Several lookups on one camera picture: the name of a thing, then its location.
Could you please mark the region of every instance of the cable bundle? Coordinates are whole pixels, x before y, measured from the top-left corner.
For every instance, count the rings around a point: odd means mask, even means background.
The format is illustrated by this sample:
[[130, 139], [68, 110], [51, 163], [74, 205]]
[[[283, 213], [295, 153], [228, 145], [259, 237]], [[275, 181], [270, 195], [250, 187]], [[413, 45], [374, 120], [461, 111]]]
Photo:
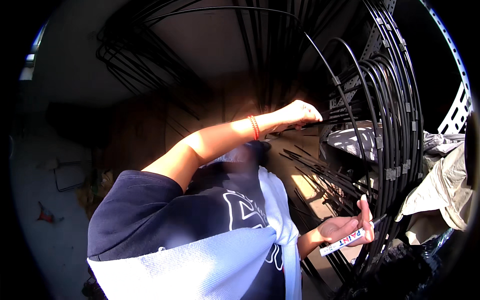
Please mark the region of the cable bundle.
[[[333, 184], [353, 197], [348, 199], [340, 197], [339, 194], [331, 195], [332, 199], [342, 199], [341, 207], [349, 215], [358, 213], [355, 211], [356, 207], [352, 201], [356, 202], [360, 197], [359, 194], [362, 193], [354, 183], [367, 188], [374, 218], [388, 214], [388, 217], [376, 228], [376, 240], [363, 246], [352, 268], [350, 277], [352, 281], [342, 286], [341, 291], [337, 294], [339, 297], [351, 295], [350, 289], [360, 278], [378, 269], [386, 253], [386, 251], [382, 251], [383, 248], [388, 249], [399, 232], [398, 223], [393, 221], [393, 217], [408, 192], [422, 178], [423, 119], [406, 43], [382, 2], [374, 3], [370, 0], [363, 0], [363, 2], [380, 30], [383, 49], [367, 59], [357, 61], [343, 40], [331, 39], [329, 43], [340, 43], [354, 62], [338, 76], [335, 76], [322, 53], [317, 49], [336, 86], [336, 94], [343, 100], [343, 105], [324, 111], [322, 115], [325, 121], [310, 124], [309, 127], [351, 122], [357, 141], [361, 141], [356, 121], [371, 120], [375, 135], [374, 144], [378, 154], [378, 190], [374, 190], [370, 186], [370, 166], [366, 160], [362, 143], [359, 143], [359, 146], [367, 186], [352, 182], [345, 175], [312, 164], [310, 159], [286, 150], [289, 159], [296, 160], [309, 168], [311, 173], [315, 174], [325, 185]], [[349, 90], [342, 90], [341, 86], [355, 76], [358, 76], [360, 85]], [[357, 93], [352, 101], [348, 102], [345, 94], [354, 90], [357, 90]], [[383, 127], [381, 135], [377, 125], [379, 121]]]

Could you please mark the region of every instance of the white cloth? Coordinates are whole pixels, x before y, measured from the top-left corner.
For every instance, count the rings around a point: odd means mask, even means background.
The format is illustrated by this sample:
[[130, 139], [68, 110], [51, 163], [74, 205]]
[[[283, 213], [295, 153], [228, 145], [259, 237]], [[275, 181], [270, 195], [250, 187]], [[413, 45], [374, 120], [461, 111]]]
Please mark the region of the white cloth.
[[450, 154], [440, 159], [425, 177], [423, 182], [407, 196], [395, 221], [404, 215], [439, 209], [442, 216], [453, 229], [467, 227], [469, 199], [472, 195], [466, 186], [464, 142]]
[[[372, 121], [359, 121], [357, 127], [361, 136], [361, 142], [368, 161], [378, 163], [377, 148], [375, 147], [375, 134], [373, 133]], [[383, 135], [382, 124], [378, 123], [379, 136]], [[361, 158], [359, 143], [353, 128], [332, 132], [327, 137], [327, 144], [342, 149], [350, 154]]]
[[286, 299], [300, 300], [299, 232], [285, 187], [263, 167], [258, 177], [269, 226], [235, 229], [140, 257], [87, 259], [108, 299], [240, 299], [276, 243], [282, 246]]
[[423, 151], [427, 154], [446, 156], [463, 141], [465, 141], [465, 135], [461, 133], [432, 134], [423, 131]]

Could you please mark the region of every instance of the white paint marker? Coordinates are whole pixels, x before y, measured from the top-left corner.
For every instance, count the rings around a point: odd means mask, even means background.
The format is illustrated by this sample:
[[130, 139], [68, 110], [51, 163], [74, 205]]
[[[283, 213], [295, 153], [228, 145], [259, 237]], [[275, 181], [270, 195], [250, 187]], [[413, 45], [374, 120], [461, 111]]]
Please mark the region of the white paint marker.
[[[387, 215], [385, 214], [385, 215], [381, 216], [380, 218], [378, 218], [377, 220], [375, 220], [373, 222], [373, 228], [375, 228], [375, 226], [378, 225], [378, 223], [380, 223], [380, 221], [382, 221], [386, 216]], [[325, 255], [328, 255], [332, 252], [335, 252], [338, 249], [343, 248], [350, 243], [353, 243], [354, 241], [358, 240], [359, 238], [361, 238], [363, 236], [365, 236], [365, 230], [362, 227], [362, 228], [358, 229], [357, 231], [352, 232], [350, 235], [344, 237], [343, 239], [341, 239], [339, 241], [336, 241], [335, 243], [330, 244], [327, 247], [320, 248], [320, 255], [325, 256]]]

